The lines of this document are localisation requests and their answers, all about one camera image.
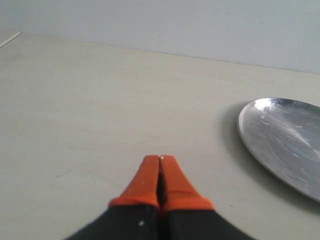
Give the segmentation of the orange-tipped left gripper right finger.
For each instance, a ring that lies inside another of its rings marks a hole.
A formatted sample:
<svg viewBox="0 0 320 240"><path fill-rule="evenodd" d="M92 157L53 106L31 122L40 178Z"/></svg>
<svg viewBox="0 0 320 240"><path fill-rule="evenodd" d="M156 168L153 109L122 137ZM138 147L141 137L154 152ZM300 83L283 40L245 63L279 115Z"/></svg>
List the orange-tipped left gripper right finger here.
<svg viewBox="0 0 320 240"><path fill-rule="evenodd" d="M248 234L220 216L208 198L197 192L171 155L160 157L167 218L171 240L252 240Z"/></svg>

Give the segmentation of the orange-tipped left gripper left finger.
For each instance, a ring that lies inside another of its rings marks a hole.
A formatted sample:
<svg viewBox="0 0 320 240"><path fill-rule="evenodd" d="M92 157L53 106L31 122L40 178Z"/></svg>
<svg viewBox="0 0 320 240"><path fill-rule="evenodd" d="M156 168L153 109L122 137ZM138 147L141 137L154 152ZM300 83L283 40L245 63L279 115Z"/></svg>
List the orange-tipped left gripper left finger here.
<svg viewBox="0 0 320 240"><path fill-rule="evenodd" d="M157 240L159 163L159 156L145 156L124 192L109 202L102 215L68 239Z"/></svg>

